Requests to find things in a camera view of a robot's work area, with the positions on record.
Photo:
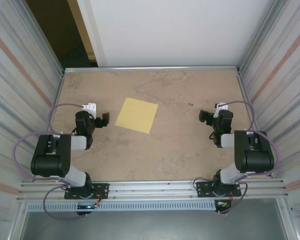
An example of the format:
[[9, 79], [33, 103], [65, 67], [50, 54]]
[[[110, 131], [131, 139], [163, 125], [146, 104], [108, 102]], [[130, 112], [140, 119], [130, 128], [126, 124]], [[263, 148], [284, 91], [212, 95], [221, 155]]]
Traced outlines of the yellow square paper sheet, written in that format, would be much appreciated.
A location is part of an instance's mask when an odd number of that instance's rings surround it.
[[157, 109], [158, 104], [127, 97], [115, 125], [149, 134]]

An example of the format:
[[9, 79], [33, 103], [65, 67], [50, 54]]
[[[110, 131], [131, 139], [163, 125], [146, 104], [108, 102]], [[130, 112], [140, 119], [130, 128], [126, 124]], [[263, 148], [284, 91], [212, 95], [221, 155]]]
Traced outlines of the aluminium table side rail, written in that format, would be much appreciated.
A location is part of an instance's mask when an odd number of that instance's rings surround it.
[[[47, 128], [46, 128], [46, 131], [41, 131], [41, 132], [38, 132], [35, 136], [36, 137], [39, 137], [40, 135], [42, 134], [48, 134], [51, 130], [51, 127], [52, 127], [52, 121], [53, 121], [53, 118], [54, 118], [54, 115], [55, 115], [55, 111], [56, 111], [56, 105], [59, 103], [59, 100], [60, 100], [60, 95], [61, 95], [61, 91], [62, 91], [62, 88], [63, 88], [63, 85], [64, 85], [64, 81], [65, 81], [65, 73], [63, 73], [62, 75], [62, 78], [60, 80], [60, 83], [59, 83], [59, 86], [58, 86], [58, 89], [57, 89], [57, 92], [56, 92], [56, 97], [55, 97], [55, 100], [54, 100], [54, 103], [52, 104], [52, 107], [48, 113], [48, 124], [47, 124]], [[56, 181], [56, 182], [59, 182], [60, 181], [60, 177], [59, 176], [52, 176], [52, 177], [42, 177], [42, 176], [39, 176], [39, 175], [34, 175], [35, 179], [33, 180], [34, 181]]]
[[[249, 103], [250, 105], [252, 105], [251, 101], [249, 100], [249, 97], [247, 95], [242, 75], [239, 71], [236, 74], [236, 78], [238, 80], [238, 84], [239, 84], [239, 88], [240, 88], [240, 91], [241, 91], [241, 94], [242, 94], [243, 101]], [[254, 118], [254, 120], [253, 120], [253, 115], [254, 114], [253, 114], [252, 108], [249, 105], [245, 105], [245, 107], [246, 107], [246, 111], [247, 111], [247, 114], [248, 114], [248, 117], [249, 117], [249, 121], [252, 123], [252, 129], [253, 130], [259, 130], [258, 129], [258, 124], [256, 122], [256, 118]]]

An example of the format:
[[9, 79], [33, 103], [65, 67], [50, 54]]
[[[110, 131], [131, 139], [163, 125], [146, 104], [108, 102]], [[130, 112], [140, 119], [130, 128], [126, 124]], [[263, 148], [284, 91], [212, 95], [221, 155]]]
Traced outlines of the thin aluminium table rail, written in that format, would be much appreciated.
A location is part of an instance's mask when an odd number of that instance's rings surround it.
[[152, 72], [152, 71], [238, 71], [235, 65], [193, 65], [193, 66], [120, 66], [66, 68], [64, 73], [96, 72]]

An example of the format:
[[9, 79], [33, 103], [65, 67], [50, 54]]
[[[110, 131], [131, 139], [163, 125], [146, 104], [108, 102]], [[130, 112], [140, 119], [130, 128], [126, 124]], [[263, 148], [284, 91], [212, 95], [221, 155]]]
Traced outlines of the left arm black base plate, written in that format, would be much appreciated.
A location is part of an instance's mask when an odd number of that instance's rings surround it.
[[91, 186], [66, 188], [64, 198], [66, 200], [98, 200], [107, 199], [109, 193], [108, 183], [93, 183]]

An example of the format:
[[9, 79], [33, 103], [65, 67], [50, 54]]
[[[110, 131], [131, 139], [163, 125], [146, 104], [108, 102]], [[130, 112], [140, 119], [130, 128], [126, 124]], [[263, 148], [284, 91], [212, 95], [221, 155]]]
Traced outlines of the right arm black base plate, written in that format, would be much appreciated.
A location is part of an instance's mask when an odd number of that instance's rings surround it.
[[196, 183], [196, 189], [199, 198], [227, 198], [240, 197], [242, 195], [241, 188], [237, 184], [201, 181]]

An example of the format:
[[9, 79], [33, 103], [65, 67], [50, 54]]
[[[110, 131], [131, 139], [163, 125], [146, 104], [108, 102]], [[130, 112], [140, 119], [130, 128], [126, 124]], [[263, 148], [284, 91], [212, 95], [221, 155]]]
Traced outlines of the wide aluminium mounting rail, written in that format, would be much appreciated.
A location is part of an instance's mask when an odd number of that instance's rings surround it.
[[[246, 199], [287, 198], [285, 184], [280, 178], [247, 178]], [[107, 201], [192, 200], [197, 190], [192, 180], [110, 181], [103, 197]], [[46, 193], [61, 184], [53, 181], [23, 182], [16, 197], [18, 202], [39, 202]]]

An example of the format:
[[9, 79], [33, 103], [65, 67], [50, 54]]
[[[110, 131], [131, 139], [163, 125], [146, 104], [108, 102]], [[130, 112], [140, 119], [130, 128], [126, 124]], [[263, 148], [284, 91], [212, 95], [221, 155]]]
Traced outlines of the aluminium corner post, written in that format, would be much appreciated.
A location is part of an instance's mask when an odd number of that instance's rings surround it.
[[247, 49], [244, 57], [240, 61], [237, 69], [239, 72], [245, 71], [247, 66], [250, 64], [252, 58], [256, 54], [258, 48], [260, 47], [262, 41], [265, 39], [268, 31], [273, 25], [273, 22], [276, 20], [277, 15], [279, 14], [280, 9], [285, 4], [286, 0], [273, 0], [269, 10], [267, 11], [259, 29], [256, 32], [249, 48]]
[[46, 38], [43, 30], [41, 29], [38, 21], [36, 20], [34, 14], [32, 13], [26, 0], [19, 0], [22, 9], [25, 12], [25, 16], [28, 18], [26, 22], [30, 24], [30, 29], [33, 33], [34, 39], [36, 40], [39, 48], [41, 49], [43, 55], [47, 58], [51, 68], [56, 74], [64, 75], [64, 69], [62, 68], [60, 61], [58, 60], [55, 52], [53, 51], [48, 39]]

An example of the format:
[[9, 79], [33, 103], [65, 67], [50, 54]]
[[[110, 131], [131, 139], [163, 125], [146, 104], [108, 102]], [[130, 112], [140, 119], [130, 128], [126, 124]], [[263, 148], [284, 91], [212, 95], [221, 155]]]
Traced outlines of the beige door frame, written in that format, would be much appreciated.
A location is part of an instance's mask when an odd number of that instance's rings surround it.
[[87, 58], [89, 62], [92, 64], [92, 67], [98, 67], [97, 58], [93, 51], [93, 47], [87, 32], [87, 28], [85, 26], [83, 16], [80, 11], [78, 0], [67, 0], [67, 2], [71, 10], [76, 27], [78, 29], [80, 38], [82, 40], [85, 52], [87, 54]]

